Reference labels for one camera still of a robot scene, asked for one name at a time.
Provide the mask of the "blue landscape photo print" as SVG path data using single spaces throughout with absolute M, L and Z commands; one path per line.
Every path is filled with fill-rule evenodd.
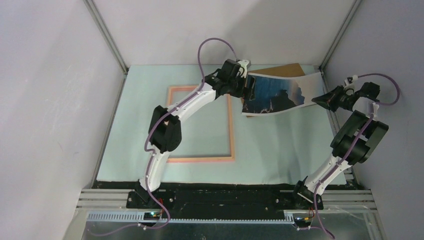
M 322 74 L 279 77 L 249 73 L 241 114 L 247 117 L 271 116 L 314 105 L 313 98 L 324 94 Z

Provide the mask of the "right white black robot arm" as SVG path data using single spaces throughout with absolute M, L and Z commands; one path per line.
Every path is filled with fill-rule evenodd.
M 374 152 L 389 127 L 375 120 L 373 112 L 365 114 L 354 110 L 353 107 L 357 100 L 366 98 L 373 101 L 373 108 L 377 110 L 379 93 L 379 85 L 365 82 L 357 91 L 339 85 L 334 90 L 312 99 L 312 102 L 331 112 L 342 108 L 352 114 L 330 143 L 332 151 L 327 160 L 295 185 L 290 196 L 291 204 L 295 208 L 304 209 L 313 204 L 337 176 L 355 164 L 364 163 Z

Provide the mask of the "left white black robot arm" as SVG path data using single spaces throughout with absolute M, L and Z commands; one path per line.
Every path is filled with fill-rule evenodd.
M 250 60 L 227 59 L 221 68 L 202 76 L 201 83 L 181 101 L 168 107 L 158 105 L 152 114 L 148 137 L 144 144 L 150 153 L 144 176 L 139 180 L 144 189 L 138 201 L 145 208 L 158 202 L 157 190 L 162 181 L 171 153 L 182 141 L 182 125 L 195 112 L 224 95 L 242 99 L 246 94 L 246 81 Z

